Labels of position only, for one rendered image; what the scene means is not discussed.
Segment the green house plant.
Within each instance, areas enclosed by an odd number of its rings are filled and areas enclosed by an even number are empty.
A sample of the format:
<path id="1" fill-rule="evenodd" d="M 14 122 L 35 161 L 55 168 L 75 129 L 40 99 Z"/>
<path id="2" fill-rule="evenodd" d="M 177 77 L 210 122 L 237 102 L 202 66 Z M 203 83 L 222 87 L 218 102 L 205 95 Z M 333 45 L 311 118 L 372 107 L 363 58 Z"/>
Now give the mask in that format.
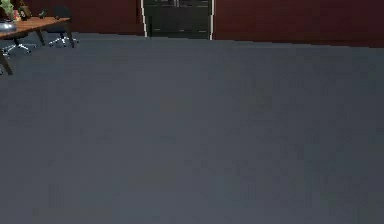
<path id="1" fill-rule="evenodd" d="M 14 19 L 13 0 L 0 0 L 0 17 L 2 19 Z"/>

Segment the brown wooden table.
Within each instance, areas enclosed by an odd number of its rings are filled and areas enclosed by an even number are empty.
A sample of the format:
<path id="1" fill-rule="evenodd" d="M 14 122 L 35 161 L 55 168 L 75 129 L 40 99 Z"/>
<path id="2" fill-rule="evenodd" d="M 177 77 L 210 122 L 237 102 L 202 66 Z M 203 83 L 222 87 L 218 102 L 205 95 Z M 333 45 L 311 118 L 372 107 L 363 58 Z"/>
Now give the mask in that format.
<path id="1" fill-rule="evenodd" d="M 56 24 L 53 17 L 45 17 L 44 19 L 39 19 L 38 17 L 31 17 L 26 21 L 16 21 L 14 23 L 17 26 L 17 30 L 15 32 L 0 33 L 0 40 L 6 40 L 7 37 L 11 37 L 21 33 L 29 34 L 31 32 L 35 32 L 40 40 L 40 43 L 42 45 L 45 45 L 45 41 L 42 36 L 42 30 L 47 28 L 49 25 Z M 7 56 L 4 56 L 2 53 L 2 48 L 0 48 L 0 64 L 3 66 L 4 70 L 7 72 L 8 75 L 12 75 L 13 71 L 6 57 Z"/>

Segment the dark room door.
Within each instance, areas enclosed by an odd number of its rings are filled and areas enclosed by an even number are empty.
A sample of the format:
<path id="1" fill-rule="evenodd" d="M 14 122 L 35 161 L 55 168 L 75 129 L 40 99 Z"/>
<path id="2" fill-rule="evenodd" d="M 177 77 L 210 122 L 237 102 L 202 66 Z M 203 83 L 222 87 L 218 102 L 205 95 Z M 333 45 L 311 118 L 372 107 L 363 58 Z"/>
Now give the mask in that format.
<path id="1" fill-rule="evenodd" d="M 211 39 L 213 0 L 142 0 L 147 37 Z"/>

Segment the grey bowl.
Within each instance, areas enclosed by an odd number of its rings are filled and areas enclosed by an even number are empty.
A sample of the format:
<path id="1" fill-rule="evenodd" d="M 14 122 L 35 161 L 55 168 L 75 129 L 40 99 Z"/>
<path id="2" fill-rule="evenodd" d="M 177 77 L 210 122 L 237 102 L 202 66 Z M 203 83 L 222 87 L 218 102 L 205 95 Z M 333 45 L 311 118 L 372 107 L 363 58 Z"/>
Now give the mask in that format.
<path id="1" fill-rule="evenodd" d="M 13 21 L 0 20 L 0 33 L 15 32 L 17 26 Z"/>

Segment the dark office chair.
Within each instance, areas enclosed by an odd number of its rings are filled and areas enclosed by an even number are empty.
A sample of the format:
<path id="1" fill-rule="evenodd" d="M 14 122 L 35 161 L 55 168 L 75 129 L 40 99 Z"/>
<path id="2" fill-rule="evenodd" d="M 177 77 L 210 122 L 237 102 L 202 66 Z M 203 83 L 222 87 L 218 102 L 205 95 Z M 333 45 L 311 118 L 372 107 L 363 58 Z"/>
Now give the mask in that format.
<path id="1" fill-rule="evenodd" d="M 9 56 L 10 52 L 16 48 L 23 49 L 27 54 L 29 54 L 31 52 L 30 46 L 32 46 L 33 48 L 36 48 L 37 45 L 32 43 L 23 44 L 20 42 L 22 38 L 25 38 L 27 36 L 28 36 L 27 33 L 21 33 L 11 37 L 7 37 L 7 40 L 11 40 L 13 44 L 2 48 L 3 55 Z"/>
<path id="2" fill-rule="evenodd" d="M 45 31 L 48 34 L 57 34 L 58 37 L 49 42 L 49 46 L 53 47 L 54 45 L 61 44 L 63 47 L 70 45 L 74 46 L 75 43 L 78 43 L 78 40 L 73 37 L 70 24 L 72 22 L 72 13 L 71 10 L 64 5 L 57 5 L 53 7 L 53 19 L 55 20 L 55 25 L 49 25 L 45 28 Z"/>

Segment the small dark pot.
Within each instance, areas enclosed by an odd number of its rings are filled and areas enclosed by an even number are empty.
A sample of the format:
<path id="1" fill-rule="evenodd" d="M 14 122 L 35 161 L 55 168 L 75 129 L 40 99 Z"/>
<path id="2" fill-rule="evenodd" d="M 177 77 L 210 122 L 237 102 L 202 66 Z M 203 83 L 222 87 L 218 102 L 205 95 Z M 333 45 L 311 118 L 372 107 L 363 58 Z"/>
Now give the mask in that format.
<path id="1" fill-rule="evenodd" d="M 32 17 L 30 9 L 26 5 L 21 5 L 18 11 L 22 21 L 26 21 Z"/>

